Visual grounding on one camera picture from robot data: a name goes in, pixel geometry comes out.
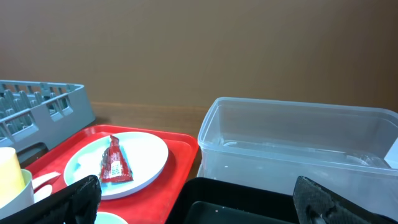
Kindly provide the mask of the red ketchup sachet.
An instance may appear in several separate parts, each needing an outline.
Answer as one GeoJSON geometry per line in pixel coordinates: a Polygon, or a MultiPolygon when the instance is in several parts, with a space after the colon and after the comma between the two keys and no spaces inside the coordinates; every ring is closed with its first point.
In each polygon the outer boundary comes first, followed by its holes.
{"type": "Polygon", "coordinates": [[[119,183],[133,181],[132,170],[124,158],[119,139],[110,136],[110,145],[104,151],[101,161],[99,180],[102,183],[119,183]]]}

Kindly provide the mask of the small light blue bowl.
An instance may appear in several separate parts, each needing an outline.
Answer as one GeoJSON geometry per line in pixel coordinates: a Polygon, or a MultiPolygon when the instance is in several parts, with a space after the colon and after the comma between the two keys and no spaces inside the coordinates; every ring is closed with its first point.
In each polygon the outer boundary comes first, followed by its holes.
{"type": "Polygon", "coordinates": [[[128,224],[128,222],[113,213],[97,212],[94,224],[128,224]]]}

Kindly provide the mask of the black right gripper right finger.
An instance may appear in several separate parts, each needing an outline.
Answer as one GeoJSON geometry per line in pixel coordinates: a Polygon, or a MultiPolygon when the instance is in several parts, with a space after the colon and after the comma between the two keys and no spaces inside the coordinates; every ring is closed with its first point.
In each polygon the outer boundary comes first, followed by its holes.
{"type": "Polygon", "coordinates": [[[370,212],[308,177],[297,177],[293,201],[300,224],[396,224],[370,212]]]}

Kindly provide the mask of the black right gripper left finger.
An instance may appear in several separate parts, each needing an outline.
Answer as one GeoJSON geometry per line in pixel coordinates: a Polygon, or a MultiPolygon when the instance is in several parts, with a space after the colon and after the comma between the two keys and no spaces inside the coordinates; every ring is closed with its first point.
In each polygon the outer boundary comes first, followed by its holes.
{"type": "Polygon", "coordinates": [[[94,224],[101,201],[99,178],[89,175],[1,220],[1,224],[94,224]]]}

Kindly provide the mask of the large light blue plate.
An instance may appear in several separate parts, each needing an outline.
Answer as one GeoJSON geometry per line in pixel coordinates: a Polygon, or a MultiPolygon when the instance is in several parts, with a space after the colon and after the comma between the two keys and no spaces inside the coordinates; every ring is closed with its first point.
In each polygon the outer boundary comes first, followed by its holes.
{"type": "MultiPolygon", "coordinates": [[[[102,183],[101,198],[112,200],[136,193],[147,187],[162,172],[169,156],[161,138],[143,132],[123,132],[113,135],[119,139],[121,152],[132,170],[133,180],[121,183],[102,183]]],[[[111,144],[107,134],[81,148],[67,162],[63,179],[74,184],[88,175],[100,175],[102,154],[111,144]]]]}

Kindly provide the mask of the yellow plastic cup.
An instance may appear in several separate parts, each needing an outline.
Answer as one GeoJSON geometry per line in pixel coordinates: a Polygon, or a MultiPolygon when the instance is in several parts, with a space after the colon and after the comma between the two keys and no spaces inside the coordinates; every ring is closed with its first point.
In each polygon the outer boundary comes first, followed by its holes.
{"type": "Polygon", "coordinates": [[[12,147],[1,148],[1,208],[12,201],[24,189],[25,182],[16,150],[12,147]]]}

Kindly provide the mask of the light green bowl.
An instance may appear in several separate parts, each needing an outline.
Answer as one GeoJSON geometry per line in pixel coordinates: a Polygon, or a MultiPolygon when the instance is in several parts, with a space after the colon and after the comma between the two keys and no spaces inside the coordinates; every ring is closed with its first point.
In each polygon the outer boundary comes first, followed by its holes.
{"type": "Polygon", "coordinates": [[[25,181],[25,187],[14,199],[1,208],[1,219],[11,216],[34,204],[32,173],[26,169],[22,169],[21,172],[25,181]]]}

